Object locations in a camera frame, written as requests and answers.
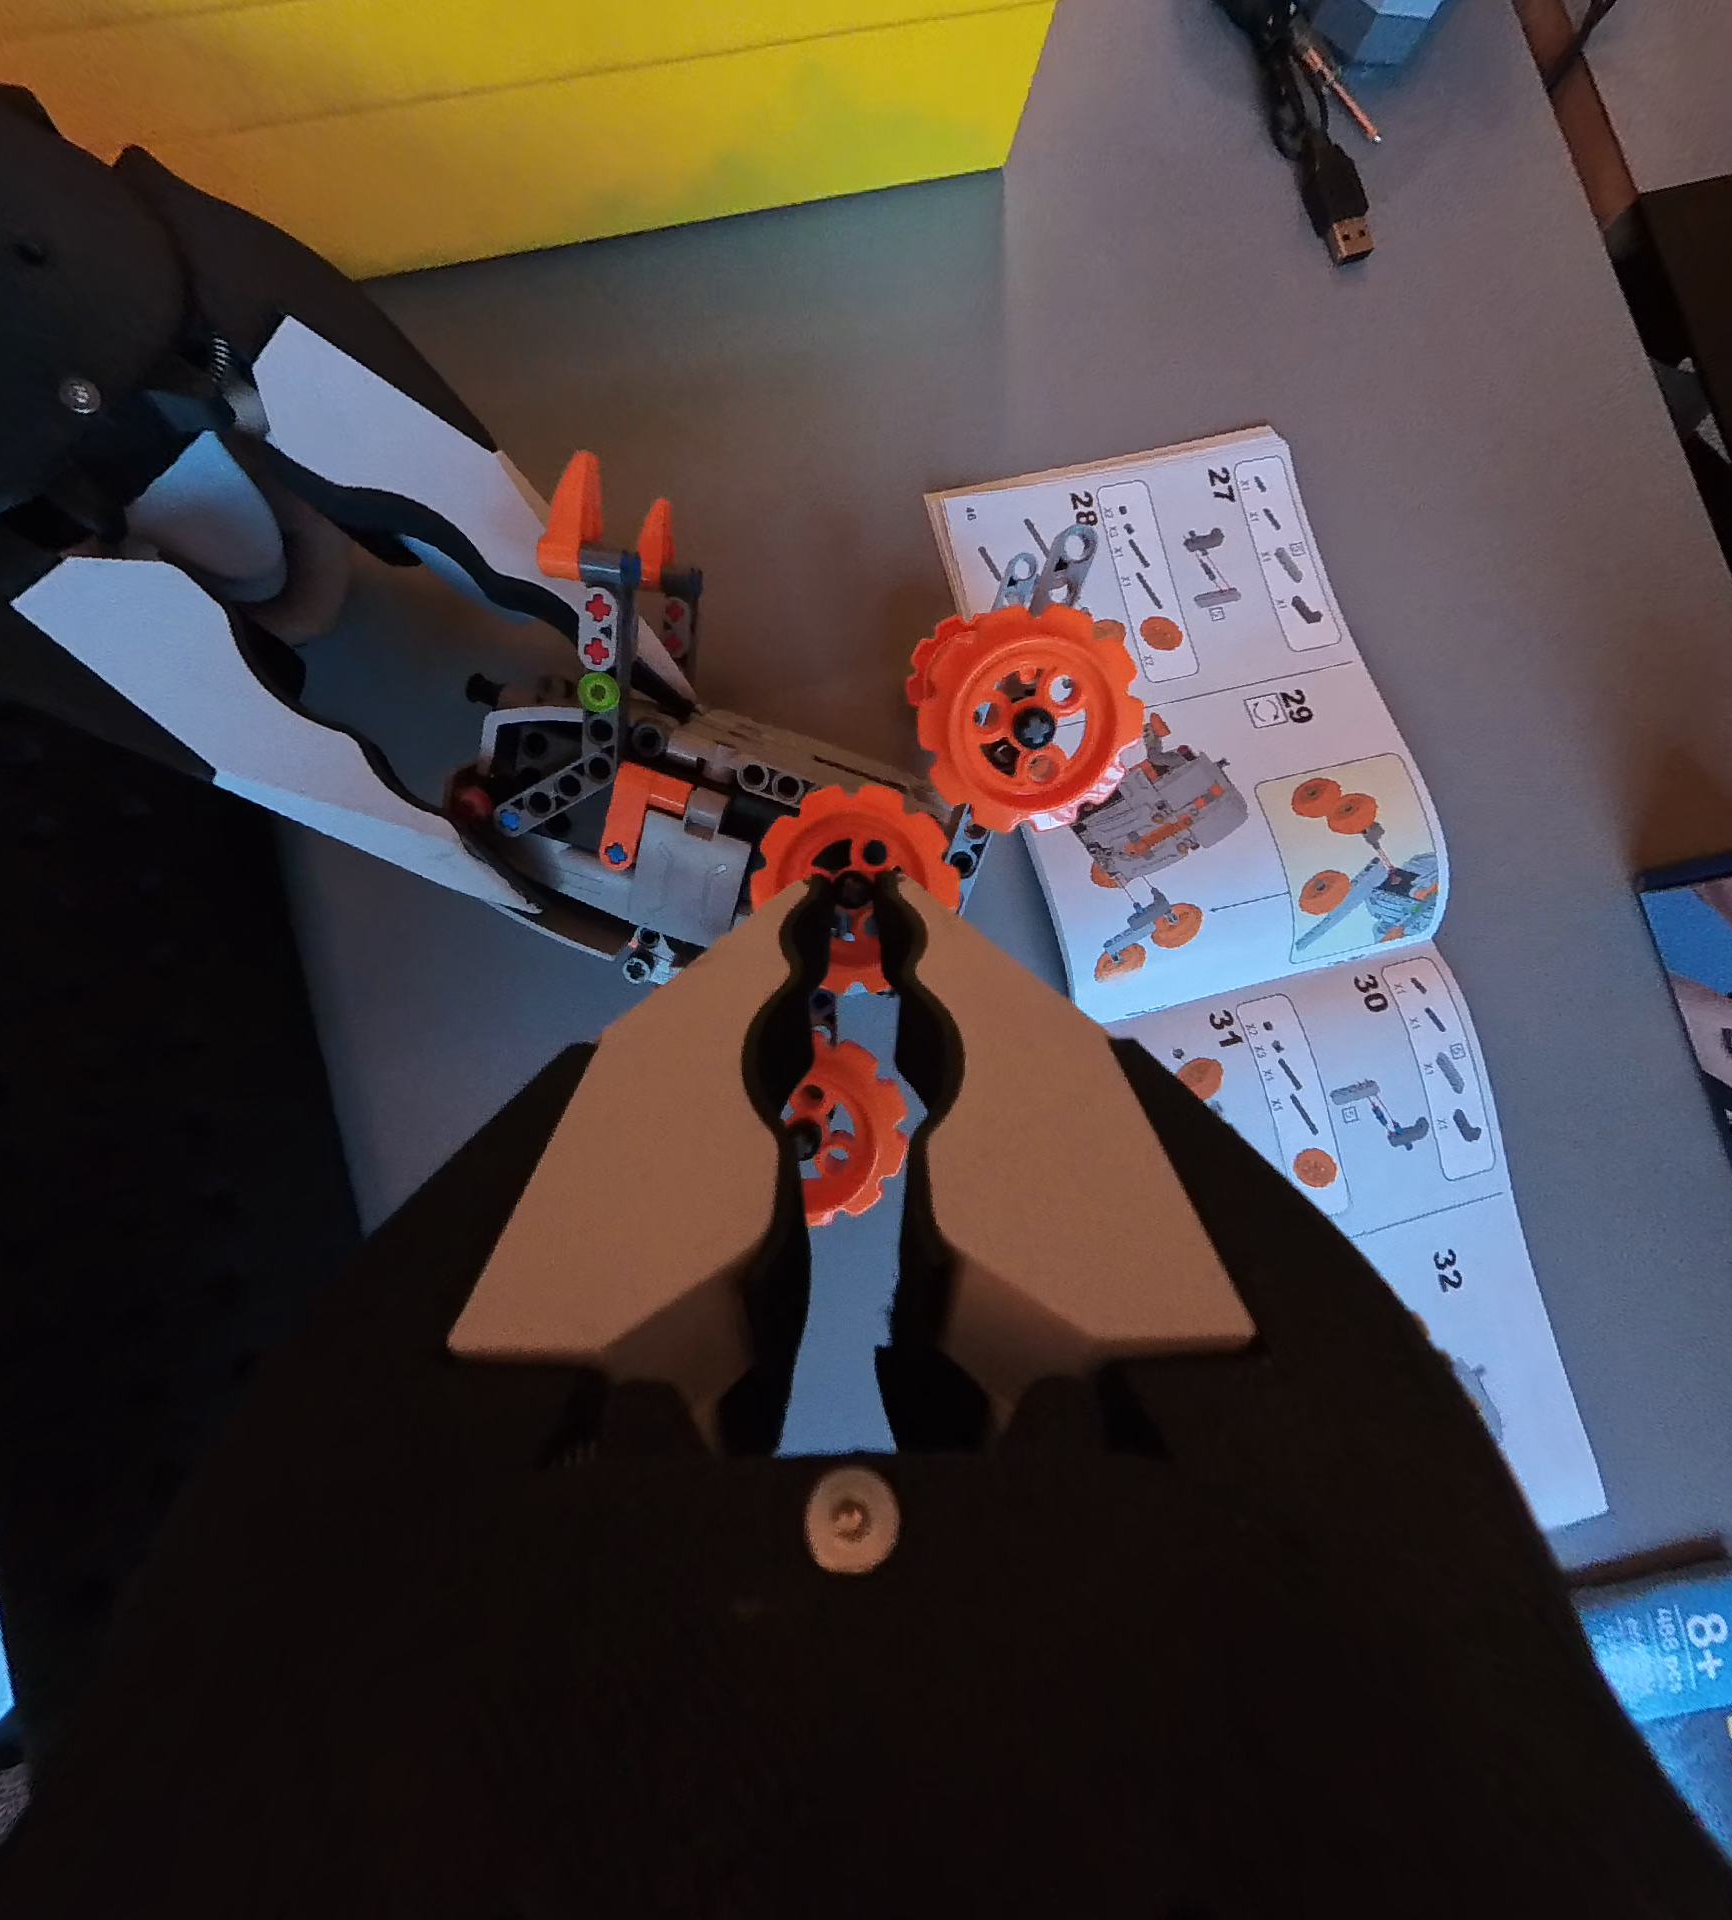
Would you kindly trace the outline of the yellow plastic bin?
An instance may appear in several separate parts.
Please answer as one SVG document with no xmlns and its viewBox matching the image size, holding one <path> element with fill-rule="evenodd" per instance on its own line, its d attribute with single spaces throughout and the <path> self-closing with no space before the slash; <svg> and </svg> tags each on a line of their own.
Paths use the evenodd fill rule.
<svg viewBox="0 0 1732 1920">
<path fill-rule="evenodd" d="M 0 82 L 386 275 L 998 168 L 1051 12 L 0 2 Z"/>
</svg>

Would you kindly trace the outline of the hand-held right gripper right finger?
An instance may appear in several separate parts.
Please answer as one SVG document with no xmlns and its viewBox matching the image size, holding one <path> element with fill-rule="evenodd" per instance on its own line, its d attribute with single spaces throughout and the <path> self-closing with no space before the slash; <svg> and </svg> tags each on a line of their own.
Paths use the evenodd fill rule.
<svg viewBox="0 0 1732 1920">
<path fill-rule="evenodd" d="M 908 1147 L 877 1374 L 902 1453 L 975 1453 L 1106 1363 L 1244 1351 L 1252 1317 L 1101 1025 L 914 880 L 877 884 Z"/>
</svg>

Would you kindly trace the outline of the small blue booklet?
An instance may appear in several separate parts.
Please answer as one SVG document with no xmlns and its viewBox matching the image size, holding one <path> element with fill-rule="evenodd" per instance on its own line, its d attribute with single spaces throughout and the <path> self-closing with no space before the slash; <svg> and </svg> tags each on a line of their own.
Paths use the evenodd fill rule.
<svg viewBox="0 0 1732 1920">
<path fill-rule="evenodd" d="M 1732 1863 L 1732 1560 L 1572 1591 L 1596 1666 Z"/>
</svg>

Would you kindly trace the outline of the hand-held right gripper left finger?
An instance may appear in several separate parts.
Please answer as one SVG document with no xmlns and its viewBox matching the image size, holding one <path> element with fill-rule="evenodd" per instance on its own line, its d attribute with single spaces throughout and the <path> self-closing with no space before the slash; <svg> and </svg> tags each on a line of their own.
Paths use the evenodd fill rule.
<svg viewBox="0 0 1732 1920">
<path fill-rule="evenodd" d="M 827 888 L 787 884 L 603 1030 L 453 1356 L 661 1380 L 729 1453 L 776 1448 L 809 1294 L 781 1113 L 824 972 Z"/>
</svg>

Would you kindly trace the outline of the grey orange brick robot model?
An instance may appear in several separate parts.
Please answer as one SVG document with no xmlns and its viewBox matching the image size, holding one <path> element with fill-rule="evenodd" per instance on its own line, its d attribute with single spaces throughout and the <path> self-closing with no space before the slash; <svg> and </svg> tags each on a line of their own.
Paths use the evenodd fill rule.
<svg viewBox="0 0 1732 1920">
<path fill-rule="evenodd" d="M 671 978 L 755 908 L 760 839 L 819 786 L 884 785 L 934 816 L 963 902 L 991 839 L 1078 823 L 1142 755 L 1134 664 L 1078 609 L 1089 530 L 1065 529 L 1044 562 L 1014 562 L 991 610 L 921 640 L 905 683 L 921 775 L 705 703 L 691 679 L 704 578 L 676 556 L 667 499 L 653 499 L 634 544 L 636 610 L 696 706 L 676 711 L 634 685 L 627 565 L 581 560 L 596 587 L 587 652 L 610 661 L 577 670 L 570 646 L 561 670 L 469 674 L 479 744 L 442 801 L 469 850 L 514 880 L 553 935 L 634 983 Z"/>
</svg>

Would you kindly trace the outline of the black perforated chair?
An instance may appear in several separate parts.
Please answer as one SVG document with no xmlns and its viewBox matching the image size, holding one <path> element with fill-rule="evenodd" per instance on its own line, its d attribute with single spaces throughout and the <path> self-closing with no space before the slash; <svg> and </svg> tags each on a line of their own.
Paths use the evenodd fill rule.
<svg viewBox="0 0 1732 1920">
<path fill-rule="evenodd" d="M 29 1753 L 357 1242 L 267 818 L 0 697 L 0 1626 Z"/>
</svg>

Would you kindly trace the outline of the thin metal rod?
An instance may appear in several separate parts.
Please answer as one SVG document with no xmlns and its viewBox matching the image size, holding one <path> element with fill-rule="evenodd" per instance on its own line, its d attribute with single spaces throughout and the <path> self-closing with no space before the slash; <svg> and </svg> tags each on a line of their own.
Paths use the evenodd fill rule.
<svg viewBox="0 0 1732 1920">
<path fill-rule="evenodd" d="M 1358 133 L 1360 133 L 1360 134 L 1363 134 L 1367 142 L 1372 142 L 1372 145 L 1376 145 L 1376 146 L 1378 146 L 1378 145 L 1382 145 L 1382 127 L 1378 127 L 1378 125 L 1372 121 L 1372 116 L 1369 116 L 1369 114 L 1367 114 L 1367 110 L 1360 107 L 1360 101 L 1356 98 L 1356 94 L 1350 91 L 1350 88 L 1342 82 L 1342 78 L 1340 78 L 1340 72 L 1335 70 L 1335 66 L 1333 66 L 1333 64 L 1331 64 L 1331 61 L 1329 61 L 1329 58 L 1326 58 L 1321 51 L 1313 51 L 1313 49 L 1307 49 L 1306 61 L 1307 61 L 1307 66 L 1309 66 L 1313 76 L 1314 76 L 1314 78 L 1316 78 L 1316 80 L 1320 80 L 1320 82 L 1321 82 L 1321 84 L 1324 84 L 1324 88 L 1331 91 L 1331 96 L 1335 98 L 1335 104 L 1339 104 L 1339 107 L 1346 110 L 1346 116 L 1353 121 L 1353 125 L 1358 127 Z"/>
</svg>

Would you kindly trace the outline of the grey bracket with orange wheels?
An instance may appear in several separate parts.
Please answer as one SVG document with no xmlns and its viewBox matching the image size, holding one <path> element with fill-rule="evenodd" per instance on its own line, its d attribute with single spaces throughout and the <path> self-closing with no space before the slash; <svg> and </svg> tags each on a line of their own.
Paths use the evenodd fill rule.
<svg viewBox="0 0 1732 1920">
<path fill-rule="evenodd" d="M 862 1042 L 839 1036 L 839 1000 L 886 987 L 875 884 L 899 872 L 955 910 L 963 877 L 935 818 L 910 810 L 902 793 L 884 785 L 809 792 L 796 816 L 769 824 L 758 853 L 754 904 L 769 902 L 793 882 L 828 880 L 833 885 L 827 974 L 812 991 L 812 1066 L 781 1113 L 802 1163 L 805 1217 L 824 1227 L 839 1216 L 872 1210 L 905 1162 L 898 1081 L 880 1073 Z"/>
</svg>

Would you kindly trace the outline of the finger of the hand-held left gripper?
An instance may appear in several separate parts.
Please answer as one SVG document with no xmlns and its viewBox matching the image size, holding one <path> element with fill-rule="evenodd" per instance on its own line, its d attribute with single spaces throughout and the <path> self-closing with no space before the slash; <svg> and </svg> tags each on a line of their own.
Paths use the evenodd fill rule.
<svg viewBox="0 0 1732 1920">
<path fill-rule="evenodd" d="M 14 610 L 202 755 L 230 793 L 455 893 L 532 910 L 440 812 L 388 786 L 347 731 L 269 692 L 230 610 L 179 568 L 64 560 Z"/>
<path fill-rule="evenodd" d="M 272 462 L 294 492 L 352 536 L 399 544 L 466 599 L 561 632 L 577 670 L 610 661 L 587 652 L 596 587 L 583 580 L 581 560 L 625 564 L 621 632 L 636 646 L 634 685 L 676 711 L 696 706 L 680 661 L 636 610 L 636 544 L 602 532 L 600 466 L 587 450 L 545 499 L 475 432 L 295 317 L 255 352 L 253 381 Z"/>
</svg>

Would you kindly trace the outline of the open white instruction booklet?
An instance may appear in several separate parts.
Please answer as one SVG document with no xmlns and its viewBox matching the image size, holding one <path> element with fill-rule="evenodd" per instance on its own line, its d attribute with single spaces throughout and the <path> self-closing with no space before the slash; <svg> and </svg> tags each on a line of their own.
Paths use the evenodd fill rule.
<svg viewBox="0 0 1732 1920">
<path fill-rule="evenodd" d="M 1142 748 L 1026 826 L 1074 1003 L 1303 1190 L 1450 1357 L 1532 1516 L 1607 1508 L 1508 1186 L 1494 1095 L 1431 944 L 1450 862 L 1267 427 L 925 492 L 955 609 L 1078 587 L 1136 665 Z"/>
</svg>

